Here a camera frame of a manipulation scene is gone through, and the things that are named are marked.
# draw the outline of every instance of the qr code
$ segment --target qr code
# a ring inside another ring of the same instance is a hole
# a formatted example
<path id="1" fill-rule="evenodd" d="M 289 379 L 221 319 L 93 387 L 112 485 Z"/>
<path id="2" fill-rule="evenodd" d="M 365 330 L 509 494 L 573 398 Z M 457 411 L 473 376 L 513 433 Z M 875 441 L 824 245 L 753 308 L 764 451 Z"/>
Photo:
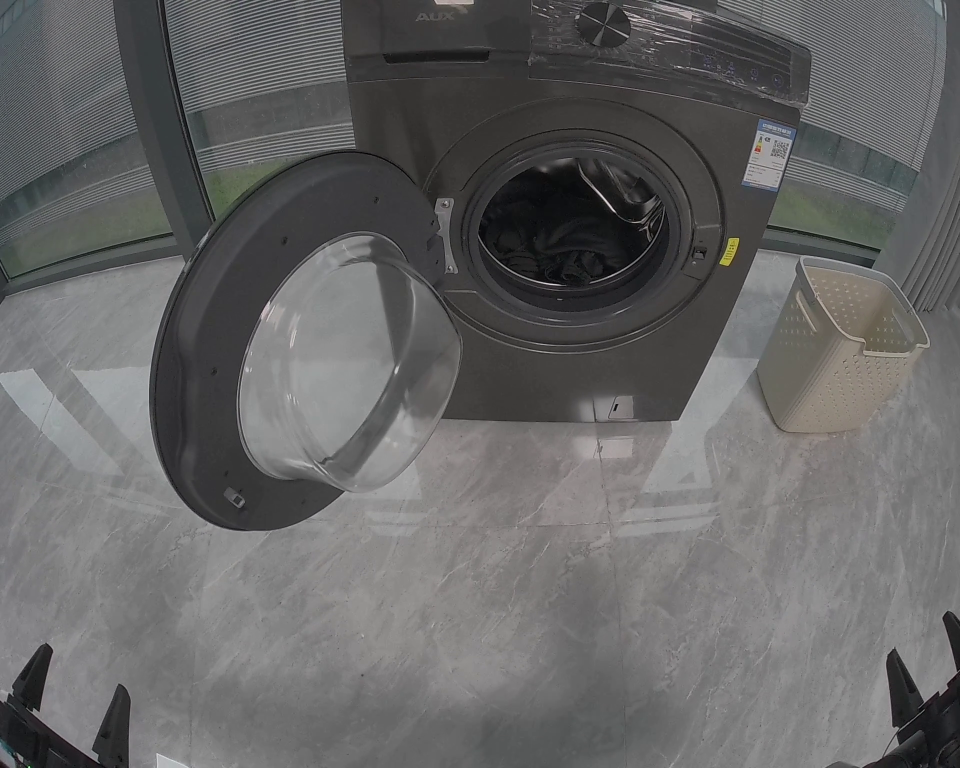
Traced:
<path id="1" fill-rule="evenodd" d="M 774 139 L 773 149 L 770 150 L 770 157 L 778 157 L 781 160 L 786 160 L 786 156 L 790 153 L 790 142 L 789 141 L 778 141 Z"/>

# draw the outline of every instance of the window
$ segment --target window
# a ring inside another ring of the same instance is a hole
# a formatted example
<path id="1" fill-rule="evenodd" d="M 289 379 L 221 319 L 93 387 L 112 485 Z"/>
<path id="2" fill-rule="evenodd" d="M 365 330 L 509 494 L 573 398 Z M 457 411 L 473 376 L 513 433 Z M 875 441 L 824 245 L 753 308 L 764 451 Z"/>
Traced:
<path id="1" fill-rule="evenodd" d="M 339 0 L 166 0 L 174 70 L 214 211 L 304 155 L 353 146 Z"/>
<path id="2" fill-rule="evenodd" d="M 735 12 L 746 5 L 719 3 Z M 770 224 L 881 249 L 940 104 L 943 0 L 876 0 L 871 24 L 860 5 L 838 0 L 749 5 L 756 21 L 813 57 L 809 104 Z"/>
<path id="3" fill-rule="evenodd" d="M 840 136 L 809 123 L 801 123 L 796 153 L 810 160 L 832 165 L 837 157 Z"/>
<path id="4" fill-rule="evenodd" d="M 12 24 L 35 2 L 38 23 Z M 78 34 L 78 24 L 89 25 Z M 112 5 L 15 0 L 0 37 L 0 266 L 23 275 L 170 231 L 133 122 Z M 76 67 L 83 58 L 90 64 Z M 90 94 L 82 99 L 73 94 Z"/>
<path id="5" fill-rule="evenodd" d="M 837 147 L 837 157 L 833 165 L 841 171 L 863 176 L 863 170 L 867 166 L 867 156 L 870 154 L 870 148 L 865 147 L 859 141 L 853 141 L 846 136 L 840 137 L 840 144 Z"/>
<path id="6" fill-rule="evenodd" d="M 863 169 L 863 176 L 870 181 L 883 184 L 883 186 L 890 186 L 890 178 L 893 177 L 896 167 L 897 161 L 892 157 L 871 150 L 867 155 L 867 165 Z"/>
<path id="7" fill-rule="evenodd" d="M 916 180 L 917 172 L 913 168 L 903 165 L 903 163 L 897 163 L 894 167 L 893 176 L 890 178 L 890 186 L 904 195 L 909 195 Z"/>

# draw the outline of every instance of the control panel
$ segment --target control panel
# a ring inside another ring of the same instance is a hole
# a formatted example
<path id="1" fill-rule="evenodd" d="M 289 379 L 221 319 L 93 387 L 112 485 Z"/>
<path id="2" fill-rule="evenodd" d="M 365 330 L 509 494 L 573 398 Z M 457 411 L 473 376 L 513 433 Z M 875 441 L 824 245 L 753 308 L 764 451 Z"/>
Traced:
<path id="1" fill-rule="evenodd" d="M 651 0 L 533 0 L 531 63 L 596 66 L 708 80 L 801 107 L 810 52 L 757 26 L 686 5 Z"/>

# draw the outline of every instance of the open door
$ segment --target open door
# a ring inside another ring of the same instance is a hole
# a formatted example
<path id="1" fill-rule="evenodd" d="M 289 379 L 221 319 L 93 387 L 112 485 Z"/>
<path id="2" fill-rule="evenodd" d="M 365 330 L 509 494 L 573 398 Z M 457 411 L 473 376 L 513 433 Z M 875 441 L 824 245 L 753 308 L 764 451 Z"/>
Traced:
<path id="1" fill-rule="evenodd" d="M 151 370 L 157 454 L 190 509 L 274 530 L 410 465 L 462 353 L 431 284 L 438 231 L 402 171 L 358 152 L 277 172 L 214 225 L 170 296 Z"/>

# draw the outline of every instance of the grass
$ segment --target grass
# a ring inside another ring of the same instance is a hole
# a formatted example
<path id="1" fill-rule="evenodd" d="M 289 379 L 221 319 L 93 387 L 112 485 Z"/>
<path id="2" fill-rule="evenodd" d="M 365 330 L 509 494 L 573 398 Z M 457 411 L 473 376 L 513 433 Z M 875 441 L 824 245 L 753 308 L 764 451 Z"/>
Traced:
<path id="1" fill-rule="evenodd" d="M 898 215 L 824 187 L 784 179 L 770 224 L 880 250 Z"/>
<path id="2" fill-rule="evenodd" d="M 215 213 L 222 214 L 249 187 L 285 164 L 286 160 L 277 160 L 207 174 L 207 194 Z M 169 231 L 159 196 L 154 189 L 144 189 L 63 216 L 0 246 L 0 264 L 10 277 L 16 277 L 76 255 Z"/>
<path id="3" fill-rule="evenodd" d="M 225 168 L 204 180 L 216 215 L 287 160 Z M 770 224 L 882 249 L 897 221 L 895 211 L 862 203 L 823 187 L 784 180 Z M 154 189 L 94 205 L 34 229 L 0 246 L 0 263 L 11 277 L 72 256 L 170 231 Z"/>

